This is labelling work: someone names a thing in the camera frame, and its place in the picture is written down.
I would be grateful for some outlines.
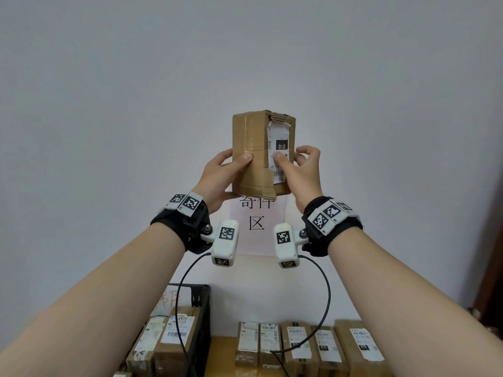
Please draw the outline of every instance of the barcode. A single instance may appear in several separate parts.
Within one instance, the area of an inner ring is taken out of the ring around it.
[[[168,332],[167,336],[178,337],[178,332]],[[187,332],[180,332],[180,336],[182,337],[187,336]]]

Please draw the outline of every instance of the right hand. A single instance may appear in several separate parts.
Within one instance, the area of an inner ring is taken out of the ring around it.
[[[307,204],[316,197],[323,196],[319,182],[319,155],[318,148],[304,145],[295,152],[295,162],[292,164],[281,152],[274,152],[274,162],[284,171],[288,187],[295,196],[295,204],[300,213],[304,214]]]

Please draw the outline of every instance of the cardboard box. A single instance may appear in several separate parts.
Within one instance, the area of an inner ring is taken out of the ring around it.
[[[154,377],[154,348],[167,323],[166,317],[148,319],[141,335],[126,358],[128,370],[137,377]]]
[[[178,307],[178,326],[188,352],[199,317],[199,307]],[[180,344],[174,320],[174,307],[167,318],[166,327],[154,349],[154,365],[157,377],[178,377],[185,366],[185,354]]]
[[[290,348],[301,342],[310,333],[311,327],[307,323],[281,323],[283,349]],[[314,336],[300,348],[286,352],[284,365],[290,377],[297,377],[299,375],[303,377],[317,377],[319,360]]]
[[[316,332],[319,358],[318,377],[348,377],[349,363],[333,327],[323,326]]]
[[[253,160],[236,175],[232,191],[241,196],[276,200],[290,189],[283,171],[277,169],[272,154],[278,149],[294,160],[295,118],[269,110],[239,113],[232,117],[232,158],[245,152],[253,153]]]
[[[281,365],[278,359],[271,353],[271,350],[282,350],[281,325],[279,324],[261,324],[260,325],[260,354],[259,366],[267,369],[280,369]],[[283,362],[282,353],[277,354]]]
[[[393,377],[391,367],[361,320],[336,320],[336,334],[349,362],[350,377]]]
[[[236,366],[257,367],[259,365],[259,323],[239,322],[237,326]]]

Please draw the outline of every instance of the white tracking module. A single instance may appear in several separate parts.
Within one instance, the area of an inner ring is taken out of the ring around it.
[[[307,232],[302,229],[296,233],[291,224],[283,222],[274,226],[274,247],[276,260],[281,268],[297,267],[300,264],[297,246],[309,242]]]
[[[211,260],[217,266],[230,267],[236,257],[237,239],[239,237],[239,223],[236,220],[222,220],[217,230],[211,234],[201,234],[201,239],[213,242],[211,246]]]

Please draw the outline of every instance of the gray wall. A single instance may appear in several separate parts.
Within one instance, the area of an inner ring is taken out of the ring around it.
[[[326,194],[469,304],[502,218],[502,15],[503,0],[0,1],[0,347],[191,188],[234,113],[263,108],[322,149]],[[329,320],[355,316],[323,263]],[[216,334],[321,316],[308,265],[198,267]]]

